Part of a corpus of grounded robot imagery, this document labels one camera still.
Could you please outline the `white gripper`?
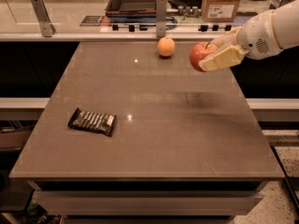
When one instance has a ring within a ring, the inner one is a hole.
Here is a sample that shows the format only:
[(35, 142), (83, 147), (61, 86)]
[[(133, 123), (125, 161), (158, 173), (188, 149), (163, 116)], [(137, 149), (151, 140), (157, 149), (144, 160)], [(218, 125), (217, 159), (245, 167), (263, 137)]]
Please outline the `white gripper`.
[(214, 38), (210, 44), (216, 46), (217, 51), (199, 63), (205, 72), (238, 65), (246, 55), (253, 60), (262, 60), (282, 51), (274, 31), (273, 10), (250, 18), (242, 28), (237, 26)]

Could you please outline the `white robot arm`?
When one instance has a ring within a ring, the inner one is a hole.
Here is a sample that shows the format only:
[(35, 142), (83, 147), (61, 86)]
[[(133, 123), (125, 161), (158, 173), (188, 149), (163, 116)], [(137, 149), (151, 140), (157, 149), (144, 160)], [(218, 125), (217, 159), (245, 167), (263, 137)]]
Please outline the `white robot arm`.
[(211, 41), (218, 49), (197, 66), (204, 72), (262, 60), (299, 46), (299, 0), (269, 9)]

